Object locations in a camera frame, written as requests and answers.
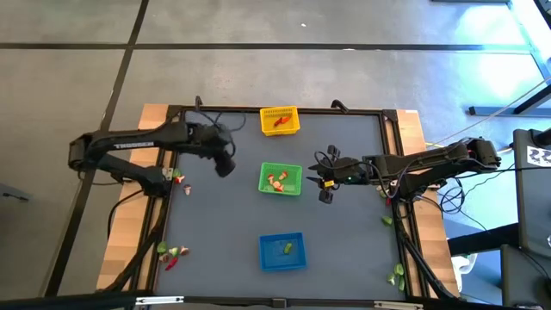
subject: green basket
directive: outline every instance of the green basket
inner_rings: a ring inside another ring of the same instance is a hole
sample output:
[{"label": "green basket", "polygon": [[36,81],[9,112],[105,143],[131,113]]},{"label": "green basket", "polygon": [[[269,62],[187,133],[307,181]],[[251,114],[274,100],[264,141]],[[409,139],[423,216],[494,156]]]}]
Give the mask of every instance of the green basket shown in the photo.
[{"label": "green basket", "polygon": [[[286,171],[289,175],[282,181],[279,176]],[[283,184],[282,192],[278,192],[269,183],[268,175],[274,175],[274,181]],[[300,186],[302,184],[302,167],[292,164],[262,163],[260,168],[260,180],[258,181],[258,190],[267,194],[279,195],[300,195]]]}]

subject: sticker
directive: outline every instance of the sticker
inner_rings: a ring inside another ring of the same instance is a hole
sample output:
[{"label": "sticker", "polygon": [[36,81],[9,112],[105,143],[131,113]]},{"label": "sticker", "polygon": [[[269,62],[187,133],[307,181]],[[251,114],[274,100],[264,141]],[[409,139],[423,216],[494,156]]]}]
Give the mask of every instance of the sticker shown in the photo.
[{"label": "sticker", "polygon": [[551,167],[551,151],[526,146],[526,152],[526,161],[528,161],[528,164],[535,164],[540,167]]}]

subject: yellow basket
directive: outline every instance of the yellow basket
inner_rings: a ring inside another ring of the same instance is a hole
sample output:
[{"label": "yellow basket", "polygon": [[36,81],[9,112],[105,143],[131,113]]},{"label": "yellow basket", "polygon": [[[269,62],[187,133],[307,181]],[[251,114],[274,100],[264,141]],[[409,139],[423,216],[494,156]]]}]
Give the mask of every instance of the yellow basket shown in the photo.
[{"label": "yellow basket", "polygon": [[[291,119],[274,127],[276,121],[285,116],[291,116]],[[262,132],[267,136],[295,134],[300,129],[299,111],[296,107],[261,108],[260,124]]]}]

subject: floor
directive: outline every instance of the floor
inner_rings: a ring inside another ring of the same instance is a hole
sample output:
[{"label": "floor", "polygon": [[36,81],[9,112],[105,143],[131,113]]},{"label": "floor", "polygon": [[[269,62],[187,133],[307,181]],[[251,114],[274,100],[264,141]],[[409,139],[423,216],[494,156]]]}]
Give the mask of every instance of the floor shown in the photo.
[{"label": "floor", "polygon": [[[140,3],[4,0],[0,2],[0,42],[127,43]],[[195,95],[201,95],[207,105],[254,106],[328,107],[338,98],[351,108],[416,109],[425,139],[436,142],[479,120],[466,115],[468,106],[503,106],[542,81],[541,67],[526,46],[526,32],[540,46],[528,29],[536,19],[523,22],[525,30],[518,24],[533,8],[518,0],[513,3],[522,9],[429,0],[150,1],[138,43],[409,47],[392,51],[136,49],[110,128],[135,128],[144,103],[191,104]],[[421,51],[413,45],[431,47]],[[468,51],[473,45],[487,49]],[[464,51],[444,52],[444,47]],[[545,51],[543,44],[543,65],[548,59]],[[0,200],[4,223],[0,252],[6,253],[0,257],[0,299],[32,297],[43,289],[79,187],[76,174],[66,164],[68,143],[99,128],[109,99],[118,95],[113,85],[124,52],[0,48],[0,182],[33,195],[27,203]],[[549,120],[495,118],[444,143],[483,136],[501,148],[511,142],[516,128],[546,127]],[[512,163],[510,154],[504,155],[504,162],[505,167]],[[515,222],[513,177],[505,173],[477,188],[464,211],[487,228]],[[466,188],[485,178],[468,179]],[[108,177],[100,173],[96,180]],[[95,289],[106,245],[107,215],[119,190],[118,186],[96,186],[91,191],[61,294]],[[446,219],[477,226],[460,214]]]}]

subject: blue basket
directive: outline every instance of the blue basket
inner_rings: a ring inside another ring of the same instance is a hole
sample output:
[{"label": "blue basket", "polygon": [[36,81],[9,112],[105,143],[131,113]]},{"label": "blue basket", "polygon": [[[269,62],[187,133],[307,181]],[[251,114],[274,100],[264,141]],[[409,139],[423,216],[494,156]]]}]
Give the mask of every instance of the blue basket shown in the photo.
[{"label": "blue basket", "polygon": [[[285,254],[285,246],[291,251]],[[258,238],[260,268],[264,271],[298,270],[306,268],[306,252],[302,232],[260,236]]]}]

